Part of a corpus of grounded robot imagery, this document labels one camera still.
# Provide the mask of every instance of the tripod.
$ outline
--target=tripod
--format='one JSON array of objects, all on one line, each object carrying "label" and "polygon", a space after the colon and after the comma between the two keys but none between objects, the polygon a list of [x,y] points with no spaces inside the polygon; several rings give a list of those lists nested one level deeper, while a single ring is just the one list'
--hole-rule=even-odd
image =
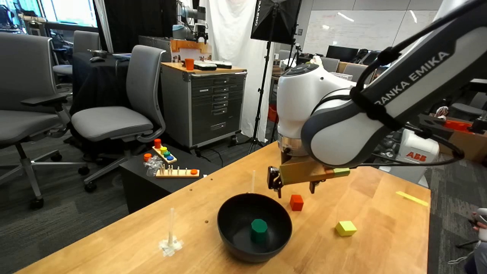
[{"label": "tripod", "polygon": [[269,40],[267,41],[267,54],[264,57],[264,59],[265,59],[264,74],[262,76],[262,85],[261,85],[261,88],[259,89],[259,104],[257,106],[257,114],[255,116],[254,134],[247,141],[235,144],[238,146],[238,145],[250,143],[250,147],[248,149],[247,154],[250,154],[252,152],[252,150],[255,150],[256,145],[258,145],[260,147],[264,147],[264,145],[257,138],[257,131],[259,129],[259,123],[261,121],[261,106],[262,106],[262,98],[264,96],[265,76],[267,74],[267,66],[269,64],[269,54],[271,51],[272,33],[274,31],[274,23],[276,22],[278,10],[279,10],[279,4],[275,3],[274,7],[272,8],[272,23],[271,23],[271,28],[270,28]]}]

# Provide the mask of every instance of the wall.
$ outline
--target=wall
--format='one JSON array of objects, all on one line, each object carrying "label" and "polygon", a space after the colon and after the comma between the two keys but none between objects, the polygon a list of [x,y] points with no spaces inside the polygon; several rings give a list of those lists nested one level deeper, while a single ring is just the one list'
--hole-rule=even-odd
[{"label": "wall", "polygon": [[304,45],[312,10],[438,10],[442,0],[302,0],[296,42]]}]

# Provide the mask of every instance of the wooden table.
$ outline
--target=wooden table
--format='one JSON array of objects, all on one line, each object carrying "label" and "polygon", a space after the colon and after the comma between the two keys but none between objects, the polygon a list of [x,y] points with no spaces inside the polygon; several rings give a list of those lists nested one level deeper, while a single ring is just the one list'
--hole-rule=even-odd
[{"label": "wooden table", "polygon": [[163,66],[175,68],[191,74],[235,73],[235,72],[247,71],[246,69],[239,68],[236,66],[232,66],[231,69],[217,68],[216,70],[199,70],[199,69],[187,70],[185,67],[183,67],[183,63],[162,62],[161,64]]},{"label": "wooden table", "polygon": [[[278,166],[276,143],[95,232],[26,267],[20,273],[330,273],[425,274],[430,208],[396,194],[403,191],[430,203],[430,191],[371,167],[321,183],[282,189],[282,199],[266,185],[267,166]],[[279,201],[293,221],[287,246],[266,263],[235,260],[223,247],[217,212],[228,198],[250,190]],[[291,194],[304,199],[302,212],[290,210]],[[169,209],[182,250],[164,257],[158,242],[167,238]],[[335,225],[351,220],[357,232],[340,237]]]}]

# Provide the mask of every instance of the black tablecloth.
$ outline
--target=black tablecloth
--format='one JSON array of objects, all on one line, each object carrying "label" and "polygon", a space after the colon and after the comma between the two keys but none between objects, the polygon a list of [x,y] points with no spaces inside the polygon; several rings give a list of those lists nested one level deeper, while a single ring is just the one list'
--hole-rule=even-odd
[{"label": "black tablecloth", "polygon": [[71,115],[78,111],[106,106],[131,108],[127,97],[128,61],[108,56],[105,62],[91,63],[91,53],[73,54],[73,104]]}]

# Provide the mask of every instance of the black bowl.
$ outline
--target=black bowl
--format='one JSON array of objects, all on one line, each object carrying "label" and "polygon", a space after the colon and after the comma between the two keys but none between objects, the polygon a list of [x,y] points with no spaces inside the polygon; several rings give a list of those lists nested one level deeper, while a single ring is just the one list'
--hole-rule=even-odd
[{"label": "black bowl", "polygon": [[[254,243],[250,224],[267,223],[265,242]],[[293,224],[287,211],[275,200],[260,194],[240,194],[223,203],[218,211],[218,231],[226,248],[246,262],[265,262],[279,253],[291,238]]]}]

